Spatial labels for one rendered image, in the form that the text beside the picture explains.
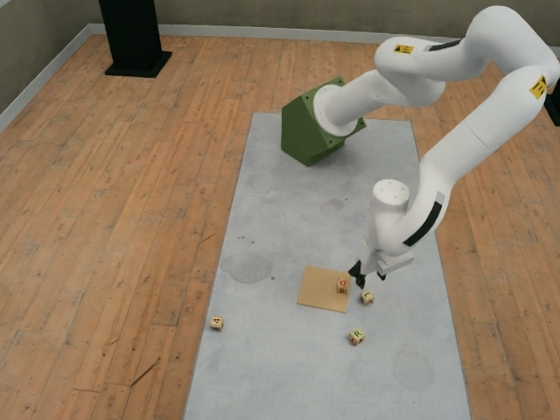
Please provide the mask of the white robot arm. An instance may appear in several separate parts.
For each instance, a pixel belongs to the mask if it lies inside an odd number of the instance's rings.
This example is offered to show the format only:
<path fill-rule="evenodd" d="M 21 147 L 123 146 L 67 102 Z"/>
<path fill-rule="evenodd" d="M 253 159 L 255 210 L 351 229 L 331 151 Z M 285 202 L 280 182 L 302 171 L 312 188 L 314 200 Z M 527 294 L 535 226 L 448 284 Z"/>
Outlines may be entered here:
<path fill-rule="evenodd" d="M 418 192 L 408 213 L 410 190 L 405 184 L 384 179 L 374 185 L 364 239 L 381 257 L 376 264 L 381 276 L 413 263 L 410 250 L 438 227 L 454 184 L 537 116 L 546 90 L 560 77 L 559 62 L 520 15 L 505 6 L 492 6 L 473 19 L 459 40 L 441 44 L 390 38 L 375 52 L 376 70 L 340 89 L 327 85 L 315 94 L 318 124 L 328 134 L 344 137 L 359 118 L 385 105 L 432 104 L 445 90 L 442 81 L 476 78 L 489 60 L 506 76 L 423 156 Z"/>

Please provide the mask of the tan square mat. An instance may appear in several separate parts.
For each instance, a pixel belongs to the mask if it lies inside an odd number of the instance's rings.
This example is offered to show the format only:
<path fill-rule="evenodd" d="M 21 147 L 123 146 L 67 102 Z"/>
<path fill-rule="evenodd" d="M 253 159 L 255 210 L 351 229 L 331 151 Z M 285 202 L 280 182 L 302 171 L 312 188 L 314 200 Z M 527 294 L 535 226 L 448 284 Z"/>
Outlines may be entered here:
<path fill-rule="evenodd" d="M 346 272 L 306 265 L 297 304 L 346 313 L 351 278 Z M 347 294 L 336 292 L 338 279 L 348 280 Z"/>

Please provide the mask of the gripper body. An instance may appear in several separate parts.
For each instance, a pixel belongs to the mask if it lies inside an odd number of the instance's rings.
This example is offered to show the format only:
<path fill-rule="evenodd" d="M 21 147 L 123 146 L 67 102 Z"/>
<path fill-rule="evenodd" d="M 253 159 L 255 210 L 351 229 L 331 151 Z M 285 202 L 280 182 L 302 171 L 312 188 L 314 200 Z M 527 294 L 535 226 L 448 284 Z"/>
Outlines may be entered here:
<path fill-rule="evenodd" d="M 361 266 L 360 266 L 360 270 L 361 270 L 361 274 L 362 275 L 367 275 L 370 273 L 373 273 L 375 271 L 377 271 L 376 268 L 376 264 L 377 262 L 379 262 L 381 260 L 381 258 L 379 257 L 379 255 L 376 253 L 375 249 L 370 247 L 365 239 L 363 238 L 360 242 L 360 245 L 357 249 L 355 258 L 354 258 L 354 264 L 356 264 L 358 261 L 361 261 Z"/>

